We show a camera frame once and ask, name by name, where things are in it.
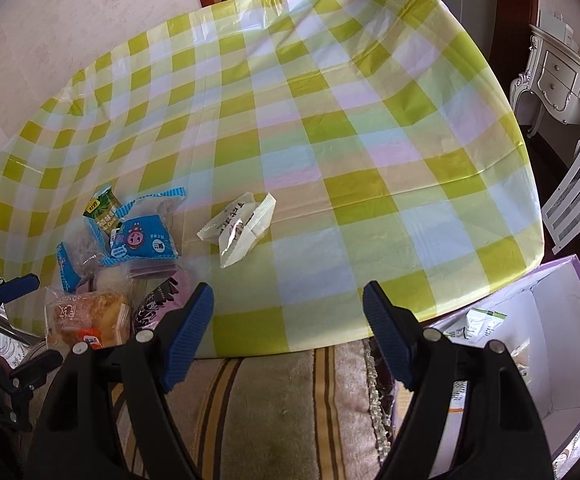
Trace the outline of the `green white snack packet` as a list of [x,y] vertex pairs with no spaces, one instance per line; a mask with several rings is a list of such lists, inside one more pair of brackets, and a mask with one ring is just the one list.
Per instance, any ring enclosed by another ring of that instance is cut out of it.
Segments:
[[507,315],[494,310],[473,308],[444,328],[443,334],[458,344],[477,346],[505,322]]

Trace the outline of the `bread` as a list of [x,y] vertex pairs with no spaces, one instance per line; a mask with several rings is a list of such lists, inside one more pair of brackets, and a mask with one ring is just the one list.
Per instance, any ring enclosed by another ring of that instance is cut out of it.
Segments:
[[53,299],[44,307],[46,343],[64,352],[77,342],[93,349],[125,344],[130,336],[130,307],[118,292],[85,292]]

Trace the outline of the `blue clear snack packet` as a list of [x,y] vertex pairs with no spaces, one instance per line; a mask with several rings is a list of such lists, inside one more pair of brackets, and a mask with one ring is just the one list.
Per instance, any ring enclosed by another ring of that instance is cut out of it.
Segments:
[[96,221],[80,217],[71,224],[56,248],[56,258],[64,292],[76,292],[91,282],[108,255],[108,236]]

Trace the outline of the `pink snack packet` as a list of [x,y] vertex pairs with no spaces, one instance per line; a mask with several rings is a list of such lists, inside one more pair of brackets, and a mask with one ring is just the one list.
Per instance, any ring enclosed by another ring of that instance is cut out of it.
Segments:
[[192,294],[190,274],[176,261],[138,264],[130,268],[129,276],[133,280],[157,282],[133,313],[135,333],[154,330],[166,313],[182,308]]

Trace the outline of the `dark green snack packet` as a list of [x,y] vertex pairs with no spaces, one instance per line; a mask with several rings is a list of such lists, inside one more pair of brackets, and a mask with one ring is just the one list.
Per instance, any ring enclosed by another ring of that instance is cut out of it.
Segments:
[[122,204],[114,194],[111,183],[107,183],[91,196],[84,208],[84,216],[96,223],[105,235],[110,236],[119,226],[117,211],[120,207]]

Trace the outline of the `blue cartoon snack packet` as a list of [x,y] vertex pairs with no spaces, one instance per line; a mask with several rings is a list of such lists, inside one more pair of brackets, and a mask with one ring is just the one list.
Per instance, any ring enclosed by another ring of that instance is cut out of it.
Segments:
[[184,188],[143,195],[116,211],[119,227],[111,238],[104,266],[132,260],[175,260],[178,250],[171,236],[175,211],[186,198]]

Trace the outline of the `white nut snack packet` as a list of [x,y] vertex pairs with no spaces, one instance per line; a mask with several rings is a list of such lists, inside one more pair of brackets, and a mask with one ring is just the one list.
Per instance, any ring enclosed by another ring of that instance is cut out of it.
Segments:
[[532,380],[530,373],[530,341],[526,339],[510,352],[511,358],[516,363],[516,367],[526,385]]

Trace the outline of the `white purple storage box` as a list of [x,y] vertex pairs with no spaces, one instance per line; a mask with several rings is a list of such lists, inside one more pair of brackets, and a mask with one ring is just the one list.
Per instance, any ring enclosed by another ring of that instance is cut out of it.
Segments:
[[580,260],[569,256],[542,264],[517,281],[465,307],[433,327],[443,333],[473,308],[505,313],[494,333],[509,352],[530,341],[528,387],[542,420],[552,458],[580,430]]

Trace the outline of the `striped sofa cushion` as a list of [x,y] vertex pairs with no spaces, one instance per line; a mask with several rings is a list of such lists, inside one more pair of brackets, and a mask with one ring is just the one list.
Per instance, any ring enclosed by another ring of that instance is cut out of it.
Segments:
[[372,479],[392,443],[375,341],[200,360],[166,401],[204,479]]

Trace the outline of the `white slatted stool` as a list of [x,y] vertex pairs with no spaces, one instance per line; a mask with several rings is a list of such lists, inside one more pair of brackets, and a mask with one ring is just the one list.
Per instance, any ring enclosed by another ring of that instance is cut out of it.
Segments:
[[542,207],[542,219],[554,255],[580,234],[580,140],[570,169]]

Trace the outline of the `green checkered tablecloth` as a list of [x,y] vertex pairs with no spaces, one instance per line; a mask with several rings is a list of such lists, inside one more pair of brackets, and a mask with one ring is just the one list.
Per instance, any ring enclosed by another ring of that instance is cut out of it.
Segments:
[[[186,190],[171,234],[215,292],[208,358],[365,338],[371,281],[431,320],[544,255],[518,122],[441,0],[229,0],[100,56],[0,153],[0,274],[58,285],[56,246],[107,183]],[[246,192],[273,220],[221,269],[197,233]]]

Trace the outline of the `white ornate dressing table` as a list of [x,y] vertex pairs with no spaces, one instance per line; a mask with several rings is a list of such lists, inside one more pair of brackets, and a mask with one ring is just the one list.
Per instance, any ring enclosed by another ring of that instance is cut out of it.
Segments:
[[538,0],[530,29],[528,64],[510,86],[518,123],[527,136],[547,117],[580,126],[580,0]]

